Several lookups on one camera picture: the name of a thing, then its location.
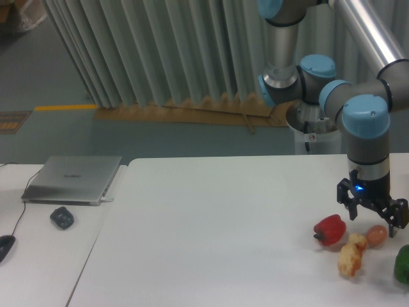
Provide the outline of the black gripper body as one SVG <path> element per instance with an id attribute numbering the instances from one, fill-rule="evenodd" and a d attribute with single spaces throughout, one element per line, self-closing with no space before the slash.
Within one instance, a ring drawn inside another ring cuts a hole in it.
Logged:
<path id="1" fill-rule="evenodd" d="M 359 178 L 359 173 L 355 169 L 350 172 L 350 192 L 351 200 L 354 201 L 386 201 L 390 197 L 390 173 L 381 178 L 364 180 Z"/>

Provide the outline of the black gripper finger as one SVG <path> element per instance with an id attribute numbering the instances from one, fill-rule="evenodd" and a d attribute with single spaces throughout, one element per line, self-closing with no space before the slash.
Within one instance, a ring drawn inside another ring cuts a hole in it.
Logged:
<path id="1" fill-rule="evenodd" d="M 374 211 L 388 224 L 389 237 L 393 238 L 399 229 L 404 229 L 408 224 L 408 200 L 379 199 L 373 203 Z"/>
<path id="2" fill-rule="evenodd" d="M 356 198 L 353 192 L 354 189 L 347 178 L 342 179 L 337 184 L 337 202 L 344 205 L 345 209 L 349 212 L 351 221 L 355 220 L 358 216 L 357 207 L 360 205 L 360 199 Z"/>

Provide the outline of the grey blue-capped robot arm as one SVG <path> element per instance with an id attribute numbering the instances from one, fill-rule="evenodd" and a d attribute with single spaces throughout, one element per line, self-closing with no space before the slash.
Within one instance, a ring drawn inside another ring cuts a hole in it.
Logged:
<path id="1" fill-rule="evenodd" d="M 296 64 L 298 25 L 317 5 L 258 2 L 259 14 L 270 26 L 268 60 L 258 77 L 261 96 L 271 107 L 301 100 L 322 110 L 347 146 L 349 176 L 337 185 L 337 201 L 350 219 L 356 218 L 358 206 L 376 212 L 394 236 L 408 224 L 408 202 L 390 196 L 390 114 L 408 108 L 408 58 L 369 1 L 329 1 L 376 79 L 356 85 L 338 80 L 333 61 L 320 55 Z"/>

